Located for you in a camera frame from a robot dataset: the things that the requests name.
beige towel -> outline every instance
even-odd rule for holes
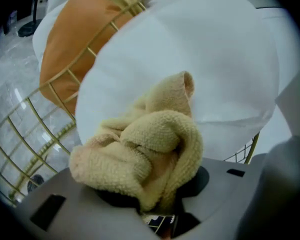
[[[98,190],[136,197],[142,212],[171,212],[176,191],[196,175],[203,141],[191,118],[194,82],[169,76],[130,111],[105,120],[96,135],[73,149],[72,177]]]

white pillow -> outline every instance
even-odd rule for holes
[[[278,95],[275,42],[247,0],[174,0],[139,14],[101,49],[79,89],[81,142],[163,78],[189,71],[193,119],[208,158],[226,159],[271,118]]]

gold wire basket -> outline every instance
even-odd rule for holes
[[[89,51],[94,57],[96,57],[96,53],[90,48],[90,44],[97,39],[102,32],[104,32],[107,28],[113,28],[115,31],[118,31],[118,27],[116,25],[116,20],[121,17],[125,12],[130,10],[132,7],[139,5],[144,11],[146,7],[143,5],[145,0],[138,0],[134,4],[126,7],[115,16],[110,22],[108,22],[101,31],[97,32],[93,39],[89,42],[86,48],[73,60],[73,62],[69,65],[69,67],[63,69],[57,75],[52,77],[50,80],[42,84],[39,88],[34,90],[28,97],[22,100],[8,115],[4,118],[4,120],[0,123],[0,132],[5,129],[6,131],[10,131],[15,133],[17,141],[12,150],[7,151],[7,142],[3,141],[6,139],[6,136],[2,136],[0,134],[0,198],[7,204],[12,206],[16,206],[22,199],[27,195],[27,191],[25,188],[26,182],[32,182],[35,186],[38,184],[31,179],[31,177],[38,172],[39,170],[45,169],[48,170],[49,173],[46,173],[47,178],[52,177],[54,174],[61,171],[63,168],[56,168],[49,162],[49,157],[51,156],[53,148],[58,150],[62,150],[65,154],[63,156],[63,163],[66,167],[68,165],[69,155],[71,153],[72,148],[75,146],[75,142],[72,142],[73,145],[65,145],[63,140],[69,136],[69,134],[77,134],[76,131],[76,119],[69,112],[67,107],[65,106],[69,101],[75,99],[78,96],[78,92],[74,93],[70,97],[65,100],[61,100],[55,91],[52,83],[61,77],[64,74],[69,74],[73,81],[80,85],[80,81],[71,71],[71,67],[79,60],[82,54],[86,51]],[[56,100],[59,102],[59,106],[66,113],[64,113],[60,108],[56,106],[51,106],[51,110],[48,113],[39,112],[40,106],[35,108],[34,100],[38,99],[40,96],[41,99],[44,99],[40,93],[43,88],[49,88],[53,93]],[[30,108],[31,115],[27,115],[30,118],[31,116],[35,117],[35,122],[32,124],[30,129],[18,129],[18,126],[14,123],[14,114],[20,113],[20,107],[28,107]],[[47,120],[49,120],[50,116],[54,113],[59,113],[59,118],[63,118],[64,125],[58,131],[51,129]],[[30,136],[36,134],[38,128],[43,130],[43,134],[48,136],[46,138],[46,143],[41,146],[41,148],[34,148],[33,141],[31,141]],[[234,163],[245,163],[248,164],[252,154],[254,152],[255,146],[258,141],[257,134],[249,143],[247,143],[240,151],[236,152],[232,156],[228,157],[225,161],[234,162]],[[19,156],[16,158],[16,153],[18,153],[18,149],[23,145],[27,149],[27,154],[19,152]],[[24,163],[20,163],[19,159],[24,158]]]

marble floor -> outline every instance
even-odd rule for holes
[[[47,146],[52,143],[52,137],[39,123],[29,103],[23,102],[39,86],[40,73],[33,50],[32,36],[18,37],[17,33],[18,29],[30,20],[31,17],[18,21],[7,35],[0,31],[0,147],[8,156],[14,151],[10,159],[28,175],[32,175],[41,162],[21,142],[10,123],[7,120],[3,124],[1,122],[20,104],[9,118],[24,140],[39,154],[42,154],[40,153],[42,148],[47,149]],[[65,131],[66,126],[67,129],[70,128],[70,131],[60,140],[66,149],[71,151],[74,146],[80,144],[74,123],[63,110],[46,100],[40,92],[35,93],[30,101],[54,135],[60,134],[61,130]],[[46,159],[46,162],[57,172],[68,166],[69,155],[59,144],[52,144],[42,158]],[[0,170],[3,167],[2,175],[12,185],[17,186],[21,193],[12,191],[12,187],[2,178],[0,178],[0,191],[5,196],[13,196],[20,202],[23,195],[27,194],[27,180],[21,177],[20,171],[10,161],[7,162],[0,150]],[[36,173],[42,175],[45,180],[54,175],[54,172],[45,165],[41,166]]]

cushion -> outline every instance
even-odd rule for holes
[[[40,85],[50,80],[56,74],[79,59],[70,67],[70,70],[81,82],[95,62],[95,57],[86,50],[88,43],[93,39],[113,17],[118,15],[122,8],[136,0],[68,0],[60,14],[58,15],[53,28],[51,29],[46,42],[46,48],[43,54]],[[119,17],[115,24],[118,28],[132,19],[133,15],[141,12],[139,6]],[[108,27],[96,40],[90,48],[95,54],[107,43],[115,34],[112,27]],[[61,100],[65,100],[79,90],[79,85],[73,78],[65,73],[52,82]],[[47,99],[60,106],[48,86],[41,89],[41,93]],[[77,99],[74,98],[66,103],[67,109],[74,114]]]
[[[167,0],[130,20],[99,52],[75,111],[81,143],[142,93],[181,71],[206,158],[224,160],[269,121],[278,96],[272,33],[247,0]]]

